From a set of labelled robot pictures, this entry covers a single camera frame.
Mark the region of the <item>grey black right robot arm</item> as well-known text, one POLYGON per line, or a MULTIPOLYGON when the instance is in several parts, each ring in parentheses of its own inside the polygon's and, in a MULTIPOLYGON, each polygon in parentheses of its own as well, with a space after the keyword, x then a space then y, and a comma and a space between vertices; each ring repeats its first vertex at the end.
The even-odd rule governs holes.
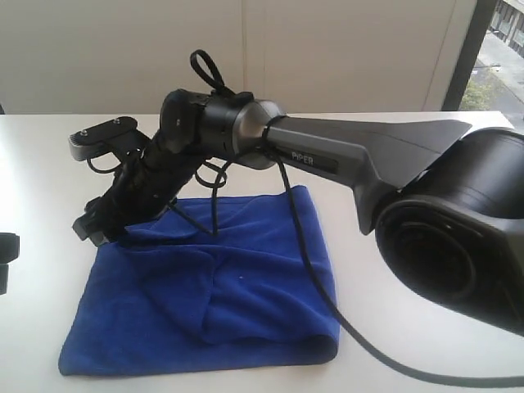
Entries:
POLYGON ((111 187, 73 228, 113 241, 157 218, 210 159, 277 163, 347 186, 360 232, 418 295, 497 328, 523 332, 523 136, 461 120, 383 123, 287 115, 249 92, 171 92, 148 137, 128 116, 73 133, 71 155, 119 164, 111 187))

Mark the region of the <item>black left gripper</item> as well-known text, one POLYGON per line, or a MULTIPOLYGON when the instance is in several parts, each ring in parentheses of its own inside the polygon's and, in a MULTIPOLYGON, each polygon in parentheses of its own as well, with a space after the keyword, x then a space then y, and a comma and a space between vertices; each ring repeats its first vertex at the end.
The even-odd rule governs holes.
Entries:
POLYGON ((20 237, 15 233, 1 233, 0 235, 0 293, 7 293, 9 264, 20 254, 20 237))

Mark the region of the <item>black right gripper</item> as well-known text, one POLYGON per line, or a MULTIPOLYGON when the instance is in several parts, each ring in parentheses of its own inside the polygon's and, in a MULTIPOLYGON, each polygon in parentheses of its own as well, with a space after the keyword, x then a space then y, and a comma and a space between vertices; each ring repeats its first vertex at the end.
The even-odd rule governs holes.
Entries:
POLYGON ((154 137, 143 151, 127 156, 110 188, 73 223, 81 240, 100 246, 127 234, 127 227, 160 217, 201 166, 201 152, 190 145, 170 150, 154 137))

